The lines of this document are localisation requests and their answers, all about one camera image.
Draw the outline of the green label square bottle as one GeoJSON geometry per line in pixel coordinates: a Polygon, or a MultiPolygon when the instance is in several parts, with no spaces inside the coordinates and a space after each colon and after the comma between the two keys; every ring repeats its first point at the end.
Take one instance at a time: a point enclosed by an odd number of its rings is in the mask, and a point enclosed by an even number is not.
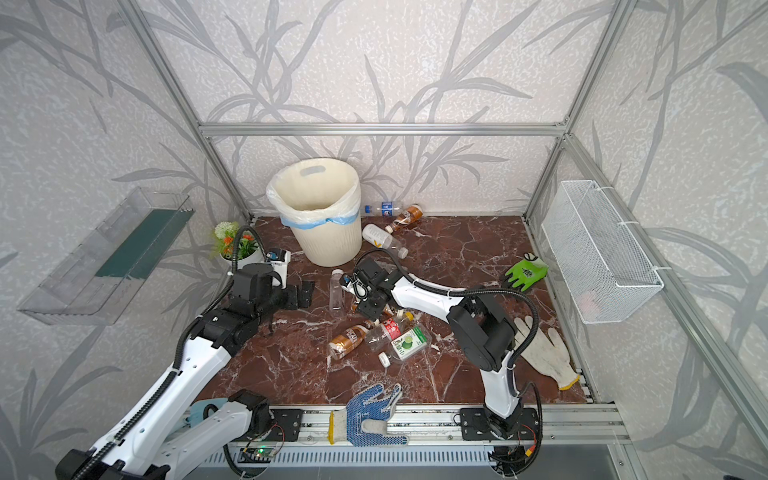
{"type": "Polygon", "coordinates": [[[428,349],[430,344],[429,334],[422,327],[415,326],[390,342],[378,354],[378,359],[384,368],[389,368],[414,359],[419,352],[428,349]]]}

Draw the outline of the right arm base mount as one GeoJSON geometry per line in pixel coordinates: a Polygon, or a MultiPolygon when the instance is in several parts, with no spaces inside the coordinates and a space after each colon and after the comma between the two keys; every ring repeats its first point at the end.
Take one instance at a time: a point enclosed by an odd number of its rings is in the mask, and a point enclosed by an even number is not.
{"type": "Polygon", "coordinates": [[[537,410],[525,407],[507,418],[486,408],[461,408],[456,422],[465,441],[535,441],[541,426],[537,410]]]}

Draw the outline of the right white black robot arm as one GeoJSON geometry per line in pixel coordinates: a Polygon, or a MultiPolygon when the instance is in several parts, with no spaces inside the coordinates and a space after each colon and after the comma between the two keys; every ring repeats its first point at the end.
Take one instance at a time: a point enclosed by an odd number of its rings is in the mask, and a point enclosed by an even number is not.
{"type": "Polygon", "coordinates": [[[532,327],[540,324],[535,303],[524,293],[507,288],[451,288],[427,282],[397,265],[388,271],[371,258],[344,273],[340,286],[358,300],[358,310],[374,320],[387,305],[423,312],[450,327],[460,350],[481,371],[484,407],[493,420],[510,421],[520,409],[520,394],[514,389],[513,367],[533,343],[535,333],[522,339],[518,328],[497,300],[510,297],[525,304],[532,327]]]}

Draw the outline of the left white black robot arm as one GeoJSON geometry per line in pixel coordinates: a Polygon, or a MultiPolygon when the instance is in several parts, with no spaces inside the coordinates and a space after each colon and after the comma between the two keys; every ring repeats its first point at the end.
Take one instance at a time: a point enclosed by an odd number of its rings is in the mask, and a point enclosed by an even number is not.
{"type": "Polygon", "coordinates": [[[182,479],[233,440],[267,437],[276,422],[268,400],[241,390],[193,428],[176,422],[208,382],[279,310],[298,306],[287,261],[248,264],[233,272],[223,306],[186,328],[172,364],[111,430],[86,451],[73,449],[55,468],[59,479],[182,479]]]}

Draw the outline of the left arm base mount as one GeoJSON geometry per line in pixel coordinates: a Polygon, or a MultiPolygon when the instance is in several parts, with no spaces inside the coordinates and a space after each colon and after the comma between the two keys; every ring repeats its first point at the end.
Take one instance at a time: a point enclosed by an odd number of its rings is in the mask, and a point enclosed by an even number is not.
{"type": "Polygon", "coordinates": [[[302,409],[261,408],[256,411],[248,424],[245,434],[236,441],[296,442],[302,424],[302,409]]]}

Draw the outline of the red label clear bottle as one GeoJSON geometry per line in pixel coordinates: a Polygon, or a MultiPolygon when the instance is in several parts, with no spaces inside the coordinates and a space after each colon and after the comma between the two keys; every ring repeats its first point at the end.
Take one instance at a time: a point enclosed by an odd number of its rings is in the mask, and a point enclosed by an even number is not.
{"type": "Polygon", "coordinates": [[[400,310],[394,316],[385,318],[366,335],[368,348],[373,352],[385,349],[387,345],[401,337],[414,321],[414,314],[406,310],[400,310]]]}

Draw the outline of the brown tea bottle white cap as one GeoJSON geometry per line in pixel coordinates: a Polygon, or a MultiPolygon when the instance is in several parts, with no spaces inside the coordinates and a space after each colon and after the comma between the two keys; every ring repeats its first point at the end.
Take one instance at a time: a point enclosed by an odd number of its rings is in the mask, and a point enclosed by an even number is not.
{"type": "Polygon", "coordinates": [[[361,324],[351,326],[334,337],[328,344],[329,354],[334,360],[341,360],[354,351],[366,338],[375,323],[365,320],[361,324]]]}

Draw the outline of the clear white-cap bottle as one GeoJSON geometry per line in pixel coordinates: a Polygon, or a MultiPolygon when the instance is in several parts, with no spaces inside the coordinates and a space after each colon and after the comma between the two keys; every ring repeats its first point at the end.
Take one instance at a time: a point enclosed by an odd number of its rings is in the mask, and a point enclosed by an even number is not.
{"type": "Polygon", "coordinates": [[[333,315],[339,315],[343,312],[343,276],[344,272],[341,269],[334,269],[331,272],[329,280],[329,311],[333,315]]]}

